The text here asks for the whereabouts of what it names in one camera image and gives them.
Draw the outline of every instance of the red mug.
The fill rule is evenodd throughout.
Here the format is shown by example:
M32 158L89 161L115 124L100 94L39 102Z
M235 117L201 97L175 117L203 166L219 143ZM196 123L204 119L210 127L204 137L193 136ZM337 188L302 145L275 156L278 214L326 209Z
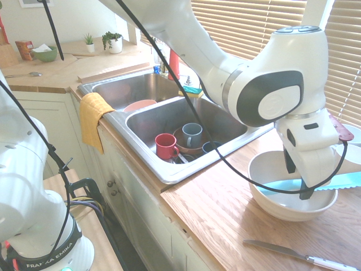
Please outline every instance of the red mug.
M177 139L172 134L159 134L156 137L157 156L167 160L179 155L179 149L175 146Z

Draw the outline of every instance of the cabinet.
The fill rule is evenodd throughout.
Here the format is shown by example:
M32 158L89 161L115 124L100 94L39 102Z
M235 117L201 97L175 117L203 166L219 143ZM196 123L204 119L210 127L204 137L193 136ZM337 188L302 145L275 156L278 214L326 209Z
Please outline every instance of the cabinet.
M79 103L73 98L78 112ZM160 197L128 161L112 136L98 127L104 154L88 146L93 179L149 271L216 271L195 252L192 238L167 214Z
M90 176L89 151L81 141L80 123L74 109L71 94L13 92L26 112L38 119L46 128L48 141L56 148L56 153L69 167L74 168L79 178ZM48 156L44 168L44 179L58 174L58 166Z

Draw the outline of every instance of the kitchen sink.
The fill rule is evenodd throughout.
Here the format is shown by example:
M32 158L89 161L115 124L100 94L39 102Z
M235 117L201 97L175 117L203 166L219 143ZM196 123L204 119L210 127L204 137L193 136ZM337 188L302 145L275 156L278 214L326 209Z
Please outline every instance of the kitchen sink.
M79 86L83 94L98 92L115 111L103 117L123 136L152 172L167 184L175 184L219 160L215 151L162 160L156 155L155 137L161 133L173 134L186 123L196 119L178 87L152 71L137 72L113 79ZM123 109L142 99L155 99L156 104L132 112ZM248 127L205 95L191 98L191 102L222 155L227 155L273 128L273 124L261 128Z
M81 85L83 94L97 92L115 110L131 103L152 99L161 102L178 96L176 84L152 70Z

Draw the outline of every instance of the red bottle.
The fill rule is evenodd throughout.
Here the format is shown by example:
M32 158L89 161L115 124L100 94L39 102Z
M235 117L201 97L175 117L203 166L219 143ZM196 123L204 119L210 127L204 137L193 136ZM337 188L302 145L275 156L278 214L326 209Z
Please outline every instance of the red bottle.
M179 57L172 49L170 49L169 66L174 72L176 78L179 79ZM170 72L168 73L168 79L174 80Z

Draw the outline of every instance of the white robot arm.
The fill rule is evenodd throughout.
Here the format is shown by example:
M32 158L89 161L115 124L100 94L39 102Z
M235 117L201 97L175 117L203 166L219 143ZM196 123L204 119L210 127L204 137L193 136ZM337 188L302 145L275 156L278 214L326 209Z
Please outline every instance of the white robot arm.
M1 71L0 80L8 88ZM1 87L0 108L0 242L10 243L14 265L21 271L88 270L94 248L70 216L48 258L67 213L61 196L43 188L48 149ZM47 137L45 127L32 120Z
M133 23L118 0L100 1ZM195 18L190 0L124 2L149 34L199 75L208 98L246 125L275 123L289 170L295 165L307 187L331 175L331 145L338 142L338 133L324 108L328 46L321 29L280 29L256 58L246 61L217 46Z

